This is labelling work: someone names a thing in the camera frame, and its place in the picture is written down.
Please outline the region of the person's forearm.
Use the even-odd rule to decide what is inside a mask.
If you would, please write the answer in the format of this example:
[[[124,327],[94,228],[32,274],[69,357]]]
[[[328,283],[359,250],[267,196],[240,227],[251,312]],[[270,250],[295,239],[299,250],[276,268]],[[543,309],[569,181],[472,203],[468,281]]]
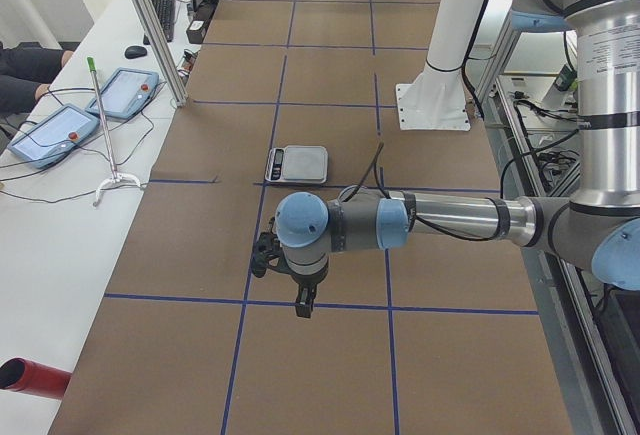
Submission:
[[[73,51],[1,46],[1,113],[31,112]]]

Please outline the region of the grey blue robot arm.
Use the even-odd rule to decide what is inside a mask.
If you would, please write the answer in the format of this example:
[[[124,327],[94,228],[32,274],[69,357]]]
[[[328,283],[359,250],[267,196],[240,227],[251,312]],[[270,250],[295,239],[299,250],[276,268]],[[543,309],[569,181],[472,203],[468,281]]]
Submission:
[[[297,192],[260,235],[251,270],[298,286],[309,317],[333,252],[400,247],[413,232],[507,239],[558,256],[600,281],[639,286],[639,0],[514,0],[560,16],[577,36],[581,177],[569,197],[514,200],[345,189],[337,199]]]

